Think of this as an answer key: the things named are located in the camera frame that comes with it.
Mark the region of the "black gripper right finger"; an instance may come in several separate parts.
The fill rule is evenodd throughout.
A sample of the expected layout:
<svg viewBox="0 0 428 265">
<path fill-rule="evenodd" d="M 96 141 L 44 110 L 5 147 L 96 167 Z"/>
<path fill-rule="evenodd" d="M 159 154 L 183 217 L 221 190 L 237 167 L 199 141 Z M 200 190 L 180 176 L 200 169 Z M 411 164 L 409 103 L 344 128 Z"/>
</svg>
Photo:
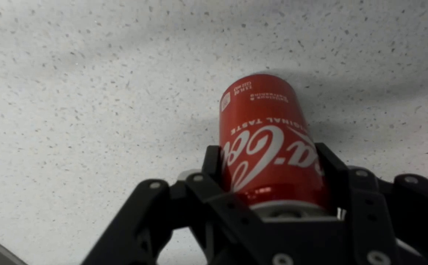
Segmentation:
<svg viewBox="0 0 428 265">
<path fill-rule="evenodd" d="M 356 265 L 428 265 L 428 178 L 400 173 L 391 182 L 346 164 L 316 144 L 337 207 L 346 210 Z"/>
</svg>

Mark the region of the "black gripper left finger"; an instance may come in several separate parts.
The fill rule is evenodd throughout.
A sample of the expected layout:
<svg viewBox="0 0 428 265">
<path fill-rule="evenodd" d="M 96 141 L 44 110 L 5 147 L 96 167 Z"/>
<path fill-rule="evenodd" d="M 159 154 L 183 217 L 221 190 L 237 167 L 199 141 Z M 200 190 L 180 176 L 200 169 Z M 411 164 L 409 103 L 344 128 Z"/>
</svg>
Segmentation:
<svg viewBox="0 0 428 265">
<path fill-rule="evenodd" d="M 175 229 L 188 228 L 206 257 L 206 265 L 253 265 L 235 237 L 249 223 L 244 206 L 219 187 L 222 148 L 209 145 L 200 170 L 188 178 L 208 181 L 194 192 L 187 179 L 169 185 L 144 179 L 91 247 L 83 265 L 158 265 Z"/>
</svg>

